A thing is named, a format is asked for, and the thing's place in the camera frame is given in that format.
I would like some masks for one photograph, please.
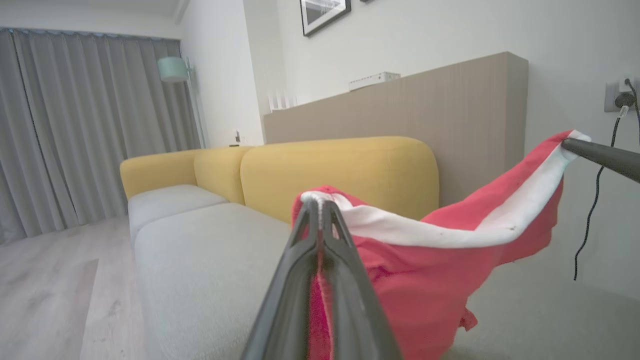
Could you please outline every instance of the gray seat cushion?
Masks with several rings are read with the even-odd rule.
[[[638,359],[640,302],[519,263],[496,268],[467,304],[447,360]]]
[[[238,204],[157,220],[136,240],[151,359],[238,359],[290,233]]]
[[[224,197],[193,185],[176,185],[135,195],[129,200],[131,241],[140,229],[160,218],[228,202]]]

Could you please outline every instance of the white router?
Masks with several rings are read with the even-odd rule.
[[[400,74],[394,72],[381,72],[379,74],[367,76],[366,78],[357,79],[349,82],[349,91],[357,90],[365,86],[371,86],[380,83],[386,83],[387,81],[393,81],[400,78]]]

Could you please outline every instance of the black cable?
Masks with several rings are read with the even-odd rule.
[[[634,105],[636,106],[636,115],[638,115],[638,128],[640,129],[640,110],[638,110],[638,94],[636,93],[634,86],[631,85],[631,81],[629,79],[625,80],[625,84],[627,84],[631,88],[631,91],[634,93],[634,98],[636,99],[636,102],[634,103]]]
[[[613,135],[611,135],[611,147],[613,147],[613,145],[616,145],[616,134],[618,133],[618,125],[620,124],[620,119],[622,119],[622,117],[618,117],[616,119],[616,125],[613,127]],[[589,225],[591,224],[591,215],[593,214],[593,210],[596,208],[596,204],[598,204],[598,198],[600,197],[600,175],[602,174],[602,170],[604,170],[604,167],[601,167],[600,171],[598,171],[598,175],[596,175],[596,197],[595,199],[593,199],[593,205],[591,206],[591,210],[589,210],[589,215],[587,216],[587,228],[584,231],[584,241],[582,242],[582,246],[580,246],[580,248],[578,249],[578,252],[575,253],[575,271],[573,273],[573,281],[576,281],[576,279],[578,279],[578,256],[584,249],[584,246],[587,245],[587,239],[589,238]]]

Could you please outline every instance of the floor lamp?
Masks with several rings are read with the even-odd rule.
[[[181,83],[187,82],[189,87],[189,97],[191,100],[191,106],[193,107],[193,114],[196,117],[196,128],[198,129],[198,138],[200,139],[200,145],[203,149],[207,148],[207,142],[204,136],[204,130],[202,129],[202,121],[200,119],[200,108],[198,107],[198,97],[193,90],[193,68],[189,65],[189,58],[186,59],[186,63],[182,58],[170,56],[167,58],[161,58],[158,60],[158,71],[160,73],[160,79],[166,83]]]

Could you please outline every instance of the mint green lamp shade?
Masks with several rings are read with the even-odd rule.
[[[189,79],[187,65],[182,58],[168,57],[158,60],[160,79],[167,83],[180,83]]]

